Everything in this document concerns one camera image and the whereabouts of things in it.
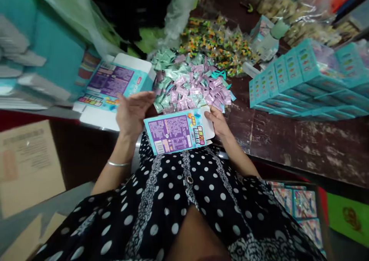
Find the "button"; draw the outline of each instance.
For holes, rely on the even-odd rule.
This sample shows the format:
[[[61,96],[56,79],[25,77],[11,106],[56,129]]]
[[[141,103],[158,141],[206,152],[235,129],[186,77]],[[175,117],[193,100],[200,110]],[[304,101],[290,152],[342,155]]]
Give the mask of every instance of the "button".
[[[193,179],[192,179],[192,177],[188,176],[186,179],[187,179],[187,182],[188,182],[189,184],[192,184],[192,183],[193,183]]]

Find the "stacked boxes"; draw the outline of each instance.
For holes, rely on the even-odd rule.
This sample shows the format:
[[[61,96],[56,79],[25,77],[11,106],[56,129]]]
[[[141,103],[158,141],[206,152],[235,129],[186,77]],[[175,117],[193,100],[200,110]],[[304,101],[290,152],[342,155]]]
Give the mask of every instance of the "stacked boxes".
[[[250,81],[250,107],[297,120],[369,115],[369,54],[351,43],[337,52],[312,39]]]

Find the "purple box label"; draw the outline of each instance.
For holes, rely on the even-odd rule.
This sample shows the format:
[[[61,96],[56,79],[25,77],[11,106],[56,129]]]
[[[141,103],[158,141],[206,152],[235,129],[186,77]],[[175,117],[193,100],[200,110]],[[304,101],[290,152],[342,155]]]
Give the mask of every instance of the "purple box label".
[[[158,154],[192,147],[186,115],[149,122],[149,128]]]
[[[123,94],[135,72],[126,68],[102,62],[92,76],[87,88],[108,96],[116,97],[117,93]]]

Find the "hand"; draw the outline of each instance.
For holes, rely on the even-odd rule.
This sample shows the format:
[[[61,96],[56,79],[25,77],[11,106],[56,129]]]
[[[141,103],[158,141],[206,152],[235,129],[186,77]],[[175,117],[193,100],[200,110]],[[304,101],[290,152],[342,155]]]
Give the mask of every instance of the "hand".
[[[232,135],[222,112],[212,105],[209,105],[209,107],[211,113],[205,111],[204,114],[207,119],[213,122],[215,134],[219,136],[221,140]]]
[[[155,101],[155,93],[146,91],[128,98],[121,94],[118,94],[117,97],[120,103],[116,114],[116,122],[120,129],[119,136],[136,142],[143,130],[145,113]]]

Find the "brown cardboard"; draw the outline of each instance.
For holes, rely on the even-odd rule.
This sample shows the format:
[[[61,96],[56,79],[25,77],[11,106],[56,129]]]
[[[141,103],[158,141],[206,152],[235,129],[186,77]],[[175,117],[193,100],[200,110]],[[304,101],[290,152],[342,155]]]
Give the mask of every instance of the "brown cardboard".
[[[8,218],[65,191],[49,121],[0,133],[0,199]]]
[[[58,229],[59,226],[61,226],[65,218],[66,216],[60,215],[59,213],[55,213],[53,215],[48,226],[46,227],[44,234],[42,235],[42,238],[40,239],[41,244],[45,244],[47,240],[49,240],[51,235]]]
[[[40,244],[41,219],[39,214],[0,257],[1,261],[26,261],[35,252]]]

